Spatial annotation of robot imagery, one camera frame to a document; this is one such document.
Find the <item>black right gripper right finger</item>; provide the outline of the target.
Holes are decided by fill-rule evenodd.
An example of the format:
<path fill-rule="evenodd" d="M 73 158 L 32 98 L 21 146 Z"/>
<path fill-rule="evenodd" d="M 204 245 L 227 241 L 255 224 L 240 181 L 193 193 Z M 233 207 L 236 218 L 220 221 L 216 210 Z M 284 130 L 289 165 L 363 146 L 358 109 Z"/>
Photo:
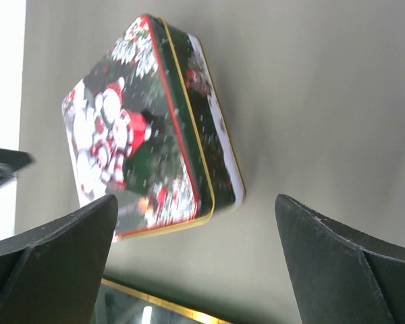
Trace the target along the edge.
<path fill-rule="evenodd" d="M 275 216 L 303 323 L 405 323 L 405 248 L 280 194 Z"/>

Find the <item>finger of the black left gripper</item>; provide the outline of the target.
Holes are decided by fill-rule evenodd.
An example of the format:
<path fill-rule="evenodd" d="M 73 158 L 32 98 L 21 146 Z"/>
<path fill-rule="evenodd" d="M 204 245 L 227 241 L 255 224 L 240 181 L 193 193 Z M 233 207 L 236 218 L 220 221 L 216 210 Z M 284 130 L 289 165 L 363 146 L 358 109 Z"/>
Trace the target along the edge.
<path fill-rule="evenodd" d="M 0 148 L 0 187 L 12 181 L 19 171 L 33 162 L 30 153 Z"/>

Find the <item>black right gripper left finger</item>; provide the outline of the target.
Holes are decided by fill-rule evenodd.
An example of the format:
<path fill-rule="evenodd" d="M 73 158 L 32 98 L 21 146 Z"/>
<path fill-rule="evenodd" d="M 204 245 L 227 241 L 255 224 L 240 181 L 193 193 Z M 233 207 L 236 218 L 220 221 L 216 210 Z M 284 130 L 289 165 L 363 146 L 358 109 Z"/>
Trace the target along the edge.
<path fill-rule="evenodd" d="M 105 195 L 0 241 L 0 323 L 90 323 L 117 221 Z"/>

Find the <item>dark green cookie tin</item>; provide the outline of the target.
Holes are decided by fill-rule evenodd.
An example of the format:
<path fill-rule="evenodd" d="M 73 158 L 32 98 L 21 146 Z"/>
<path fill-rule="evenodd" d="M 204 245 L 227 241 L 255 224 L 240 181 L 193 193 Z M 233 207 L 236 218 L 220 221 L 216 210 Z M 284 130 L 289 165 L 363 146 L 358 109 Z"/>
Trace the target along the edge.
<path fill-rule="evenodd" d="M 165 20 L 162 25 L 171 38 L 171 53 L 177 59 L 184 89 L 190 101 L 215 194 L 216 209 L 238 207 L 244 201 L 245 187 L 203 47 L 196 36 Z"/>

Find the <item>gold tin lid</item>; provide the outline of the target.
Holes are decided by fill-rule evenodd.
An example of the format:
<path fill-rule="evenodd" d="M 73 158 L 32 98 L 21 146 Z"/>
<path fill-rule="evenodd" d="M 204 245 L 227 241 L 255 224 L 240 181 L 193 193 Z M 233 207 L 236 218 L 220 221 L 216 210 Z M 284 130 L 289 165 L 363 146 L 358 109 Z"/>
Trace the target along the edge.
<path fill-rule="evenodd" d="M 203 146 L 161 19 L 138 16 L 61 109 L 80 205 L 117 198 L 114 241 L 213 216 Z"/>

